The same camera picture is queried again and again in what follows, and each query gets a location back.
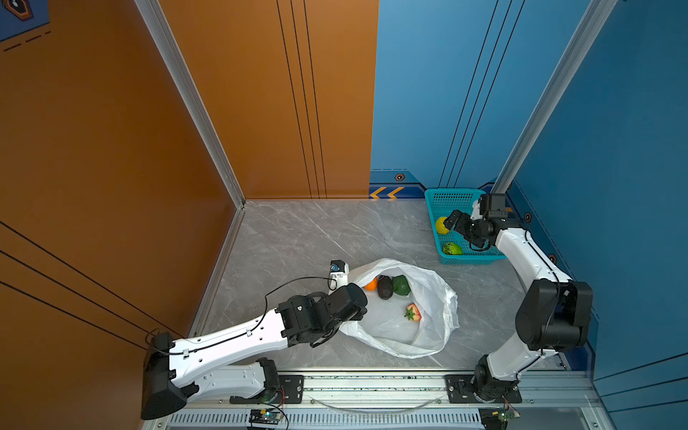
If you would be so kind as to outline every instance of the marble surface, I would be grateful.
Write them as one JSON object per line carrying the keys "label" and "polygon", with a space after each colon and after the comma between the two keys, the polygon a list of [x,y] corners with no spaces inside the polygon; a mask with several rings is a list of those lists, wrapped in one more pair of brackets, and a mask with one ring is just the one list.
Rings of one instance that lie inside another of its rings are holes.
{"label": "marble surface", "polygon": [[[338,333],[311,348],[297,345],[261,354],[280,369],[300,367],[450,367],[473,369],[514,332],[525,295],[507,260],[490,265],[443,265],[438,261],[424,200],[252,201],[239,229],[203,333],[262,314],[264,295],[303,276],[326,276],[330,260],[350,268],[388,257],[435,270],[457,292],[460,327],[437,354],[403,359]],[[270,295],[270,308],[294,294],[326,290],[325,280],[307,279]],[[558,357],[539,367],[561,369]]]}

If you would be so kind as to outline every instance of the basket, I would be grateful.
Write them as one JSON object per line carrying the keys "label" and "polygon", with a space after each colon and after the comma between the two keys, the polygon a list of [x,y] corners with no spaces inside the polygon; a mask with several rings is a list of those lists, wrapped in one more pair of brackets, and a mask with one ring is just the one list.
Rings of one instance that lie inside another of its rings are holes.
{"label": "basket", "polygon": [[[465,213],[473,212],[473,202],[485,194],[482,190],[468,188],[440,188],[425,191],[425,201],[430,212],[430,225],[435,236],[435,245],[442,264],[490,264],[495,260],[506,258],[496,246],[485,252],[471,250],[469,243],[454,230],[449,234],[440,235],[435,230],[435,221],[439,217],[448,217],[454,209]],[[447,255],[442,252],[442,246],[453,242],[461,247],[463,255]]]}

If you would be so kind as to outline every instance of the teal basket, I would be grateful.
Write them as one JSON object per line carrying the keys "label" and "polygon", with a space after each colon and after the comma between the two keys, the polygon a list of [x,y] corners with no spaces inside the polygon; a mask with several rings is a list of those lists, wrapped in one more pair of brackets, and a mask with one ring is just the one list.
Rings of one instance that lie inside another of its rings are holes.
{"label": "teal basket", "polygon": [[[435,221],[437,221],[437,218],[450,216],[454,209],[458,209],[468,214],[472,213],[473,202],[478,200],[482,194],[485,194],[482,190],[469,188],[440,188],[425,191],[425,201],[428,204],[428,212],[430,212],[430,225],[432,233],[435,235],[435,245],[440,255],[440,263],[490,264],[495,260],[506,258],[506,255],[498,251],[495,246],[485,252],[475,252],[471,250],[468,241],[454,230],[450,231],[449,234],[440,235],[435,229]],[[464,254],[444,254],[442,252],[442,246],[448,242],[453,242],[460,246]]]}

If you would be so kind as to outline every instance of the blue wall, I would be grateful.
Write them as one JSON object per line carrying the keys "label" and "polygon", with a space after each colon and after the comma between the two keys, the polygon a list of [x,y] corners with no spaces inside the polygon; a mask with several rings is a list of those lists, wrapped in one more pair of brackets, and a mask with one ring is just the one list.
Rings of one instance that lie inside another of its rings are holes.
{"label": "blue wall", "polygon": [[688,353],[687,17],[619,1],[516,178],[594,289],[595,383],[620,430],[686,426],[688,379],[664,382],[688,378],[671,358]]}
{"label": "blue wall", "polygon": [[527,0],[519,17],[523,0],[381,0],[371,168],[408,170],[427,188],[443,170],[441,186],[477,188],[497,176],[588,3]]}

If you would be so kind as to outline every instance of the orange wall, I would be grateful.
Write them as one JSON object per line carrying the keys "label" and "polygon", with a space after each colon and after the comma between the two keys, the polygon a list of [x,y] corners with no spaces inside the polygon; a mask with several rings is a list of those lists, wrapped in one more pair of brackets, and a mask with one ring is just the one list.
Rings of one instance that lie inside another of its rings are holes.
{"label": "orange wall", "polygon": [[161,4],[247,198],[367,197],[377,0]]}
{"label": "orange wall", "polygon": [[[50,19],[0,44],[0,220],[185,335],[231,199],[134,2],[51,1]],[[2,225],[0,250],[160,327]],[[144,331],[5,255],[0,281],[140,346],[0,285],[3,429],[137,428]]]}

